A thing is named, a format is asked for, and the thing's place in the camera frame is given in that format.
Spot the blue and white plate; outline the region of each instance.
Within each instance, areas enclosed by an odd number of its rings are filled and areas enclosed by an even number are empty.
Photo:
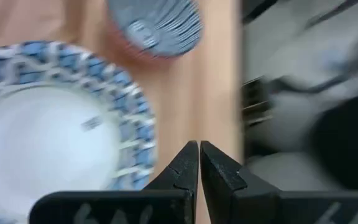
[[[140,190],[154,114],[129,74],[60,42],[0,47],[0,224],[60,190]]]

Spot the black object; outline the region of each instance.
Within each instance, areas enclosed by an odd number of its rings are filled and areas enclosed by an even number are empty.
[[[282,192],[208,141],[200,161],[212,224],[358,224],[358,192]],[[192,141],[144,190],[51,194],[35,204],[30,224],[192,224],[197,180]]]
[[[331,19],[337,15],[339,15],[340,13],[350,9],[352,6],[356,5],[358,3],[358,0],[346,0],[344,2],[342,2],[340,5],[338,5],[337,7],[335,7],[334,9],[332,9],[331,11],[320,15],[320,16],[316,16],[314,18],[312,18],[310,21],[308,21],[305,29],[310,29],[328,19]]]
[[[200,159],[212,224],[358,224],[358,191],[283,192],[207,141]]]
[[[325,169],[346,188],[358,190],[358,97],[323,113],[310,140]]]
[[[241,86],[242,120],[245,129],[271,118],[269,92],[262,77],[256,78]]]
[[[276,2],[277,0],[242,0],[242,23],[252,22]]]

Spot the bowl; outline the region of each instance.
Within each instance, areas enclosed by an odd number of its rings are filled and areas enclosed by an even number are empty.
[[[108,41],[147,63],[171,62],[193,49],[202,24],[192,0],[107,0]]]

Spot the small printed logo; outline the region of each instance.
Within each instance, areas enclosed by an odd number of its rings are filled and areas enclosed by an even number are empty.
[[[94,118],[91,118],[88,121],[85,121],[82,124],[82,127],[85,131],[91,131],[92,129],[96,128],[100,124],[102,124],[102,119],[100,117],[96,116]]]

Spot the blurred background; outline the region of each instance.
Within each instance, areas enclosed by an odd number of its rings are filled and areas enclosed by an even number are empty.
[[[358,1],[249,2],[246,164],[282,190],[358,189]]]

